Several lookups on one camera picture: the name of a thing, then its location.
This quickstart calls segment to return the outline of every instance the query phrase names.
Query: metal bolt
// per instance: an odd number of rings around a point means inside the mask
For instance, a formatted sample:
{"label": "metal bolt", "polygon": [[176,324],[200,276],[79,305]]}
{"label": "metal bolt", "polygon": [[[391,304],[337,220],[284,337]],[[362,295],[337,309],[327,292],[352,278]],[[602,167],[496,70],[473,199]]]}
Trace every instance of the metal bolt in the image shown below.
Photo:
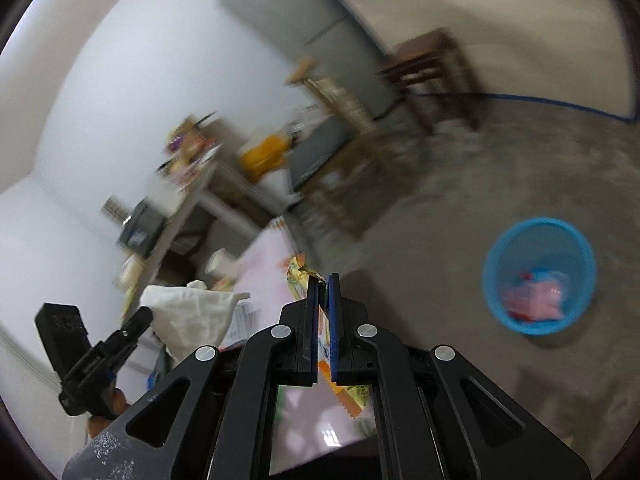
{"label": "metal bolt", "polygon": [[216,349],[213,346],[201,346],[196,350],[198,361],[211,361],[216,356]]}
{"label": "metal bolt", "polygon": [[362,337],[373,337],[378,333],[378,329],[369,323],[358,327],[358,335]]}
{"label": "metal bolt", "polygon": [[456,351],[450,346],[438,346],[434,354],[440,361],[451,361],[456,356]]}
{"label": "metal bolt", "polygon": [[271,329],[271,335],[282,339],[283,337],[289,337],[291,329],[287,325],[276,325]]}

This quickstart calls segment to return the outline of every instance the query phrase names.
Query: wooden stool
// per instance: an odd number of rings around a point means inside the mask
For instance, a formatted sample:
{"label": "wooden stool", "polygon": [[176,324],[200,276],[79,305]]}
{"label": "wooden stool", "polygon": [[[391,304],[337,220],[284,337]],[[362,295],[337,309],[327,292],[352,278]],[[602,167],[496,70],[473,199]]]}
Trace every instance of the wooden stool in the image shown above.
{"label": "wooden stool", "polygon": [[429,94],[433,94],[441,108],[447,107],[447,97],[451,98],[459,115],[472,130],[478,129],[478,119],[468,100],[460,93],[452,67],[447,62],[451,58],[466,88],[463,90],[474,96],[481,96],[482,89],[457,42],[445,28],[437,28],[398,45],[395,53],[387,56],[385,67],[380,73],[404,96],[405,103],[418,124],[428,135],[433,135],[431,121],[412,101],[410,86],[423,84]]}

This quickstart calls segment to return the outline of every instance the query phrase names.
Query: blue plastic basket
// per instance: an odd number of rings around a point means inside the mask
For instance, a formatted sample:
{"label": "blue plastic basket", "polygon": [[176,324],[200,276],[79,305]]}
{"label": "blue plastic basket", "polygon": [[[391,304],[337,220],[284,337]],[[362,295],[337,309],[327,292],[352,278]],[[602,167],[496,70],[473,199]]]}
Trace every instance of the blue plastic basket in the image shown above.
{"label": "blue plastic basket", "polygon": [[[571,280],[563,299],[564,318],[524,321],[511,317],[502,304],[501,290],[532,271],[558,270]],[[508,328],[528,335],[560,332],[588,308],[596,283],[596,260],[587,238],[567,222],[532,218],[514,225],[489,251],[484,262],[482,288],[492,314]]]}

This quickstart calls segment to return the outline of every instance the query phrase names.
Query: white towel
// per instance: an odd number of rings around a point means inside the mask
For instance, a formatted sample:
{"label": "white towel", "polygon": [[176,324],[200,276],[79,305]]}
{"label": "white towel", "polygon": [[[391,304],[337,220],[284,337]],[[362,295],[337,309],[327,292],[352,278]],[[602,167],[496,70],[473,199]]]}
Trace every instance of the white towel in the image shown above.
{"label": "white towel", "polygon": [[149,285],[140,304],[154,313],[152,327],[168,354],[182,361],[202,345],[219,346],[239,300],[250,294],[207,290],[204,282],[187,286]]}

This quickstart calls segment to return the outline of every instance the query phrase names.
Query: human hand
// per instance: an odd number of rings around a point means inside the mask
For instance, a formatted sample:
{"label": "human hand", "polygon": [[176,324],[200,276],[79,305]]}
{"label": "human hand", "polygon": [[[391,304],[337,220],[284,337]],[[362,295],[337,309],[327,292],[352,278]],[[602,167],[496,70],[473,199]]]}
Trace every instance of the human hand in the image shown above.
{"label": "human hand", "polygon": [[[113,413],[121,415],[128,407],[127,398],[122,393],[122,390],[117,388],[113,389]],[[89,419],[86,425],[86,432],[91,438],[94,438],[104,428],[111,424],[111,421],[103,416],[94,415]]]}

